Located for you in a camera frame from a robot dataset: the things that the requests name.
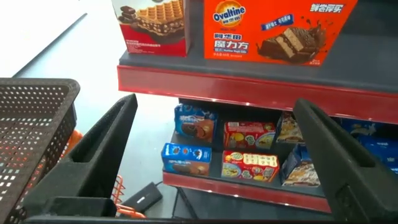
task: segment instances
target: red snack box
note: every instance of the red snack box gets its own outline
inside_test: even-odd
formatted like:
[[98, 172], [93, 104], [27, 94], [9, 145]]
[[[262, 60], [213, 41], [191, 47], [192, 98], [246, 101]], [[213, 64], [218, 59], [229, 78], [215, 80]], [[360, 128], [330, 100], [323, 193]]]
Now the red snack box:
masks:
[[205, 58], [323, 63], [357, 0], [205, 0]]
[[275, 136], [272, 123], [227, 122], [224, 125], [224, 146], [241, 149], [270, 149]]
[[223, 152], [222, 177], [272, 182], [278, 170], [278, 158], [274, 155]]
[[112, 0], [129, 53], [187, 56], [186, 0]]

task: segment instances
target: shopping basket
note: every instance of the shopping basket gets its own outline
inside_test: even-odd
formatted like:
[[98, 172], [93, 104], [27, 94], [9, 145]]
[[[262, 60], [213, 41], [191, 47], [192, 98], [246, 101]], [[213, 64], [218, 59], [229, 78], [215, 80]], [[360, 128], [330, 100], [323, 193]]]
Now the shopping basket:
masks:
[[32, 187], [76, 126], [74, 80], [0, 78], [0, 223], [19, 223]]

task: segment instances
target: gray shelf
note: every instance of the gray shelf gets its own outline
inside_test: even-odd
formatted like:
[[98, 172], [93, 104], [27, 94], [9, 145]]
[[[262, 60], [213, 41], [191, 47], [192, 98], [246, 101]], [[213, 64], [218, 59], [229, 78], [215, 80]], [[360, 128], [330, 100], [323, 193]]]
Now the gray shelf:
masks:
[[[182, 189], [199, 219], [231, 219], [231, 220], [332, 220], [328, 214], [290, 208], [269, 203], [253, 202], [242, 198], [234, 198]], [[187, 206], [180, 194], [177, 194], [174, 218], [191, 219]]]
[[361, 90], [398, 93], [398, 4], [392, 1], [360, 0], [325, 63], [317, 67], [271, 63], [205, 60], [203, 58], [203, 3], [191, 1], [193, 45], [188, 57], [128, 54], [120, 65], [163, 68], [186, 72], [216, 73], [283, 82], [342, 86]]

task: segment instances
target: oreo box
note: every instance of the oreo box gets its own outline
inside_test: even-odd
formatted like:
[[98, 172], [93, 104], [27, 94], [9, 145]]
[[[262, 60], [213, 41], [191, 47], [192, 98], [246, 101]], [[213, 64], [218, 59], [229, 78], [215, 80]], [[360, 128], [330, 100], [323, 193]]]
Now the oreo box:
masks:
[[213, 141], [217, 114], [180, 104], [174, 109], [175, 131], [188, 138]]
[[162, 150], [162, 160], [167, 172], [208, 175], [211, 148], [166, 143]]
[[283, 163], [281, 172], [283, 186], [318, 187], [317, 172], [307, 148], [297, 144]]

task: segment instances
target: snack box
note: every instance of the snack box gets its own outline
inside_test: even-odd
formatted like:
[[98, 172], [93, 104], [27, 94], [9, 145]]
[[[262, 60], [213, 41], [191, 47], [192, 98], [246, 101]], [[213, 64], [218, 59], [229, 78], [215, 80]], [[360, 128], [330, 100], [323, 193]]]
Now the snack box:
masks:
[[223, 152], [222, 177], [272, 182], [279, 170], [277, 156], [247, 152]]
[[356, 119], [341, 118], [341, 127], [353, 136], [357, 135], [373, 135], [384, 124], [372, 121], [361, 121]]
[[304, 143], [304, 138], [292, 112], [284, 111], [278, 121], [276, 142]]
[[357, 0], [205, 0], [205, 58], [319, 66]]
[[112, 0], [127, 51], [187, 56], [188, 0]]
[[180, 104], [174, 109], [175, 131], [188, 138], [212, 142], [217, 114], [195, 106]]
[[282, 186], [318, 187], [321, 184], [307, 148], [300, 144], [282, 164], [280, 175]]
[[211, 148], [166, 143], [162, 150], [164, 169], [193, 175], [208, 175]]
[[224, 146], [240, 149], [270, 149], [275, 136], [272, 123], [227, 122], [224, 124]]
[[390, 169], [398, 168], [398, 141], [375, 138], [373, 136], [358, 136], [358, 141], [372, 154], [377, 156]]

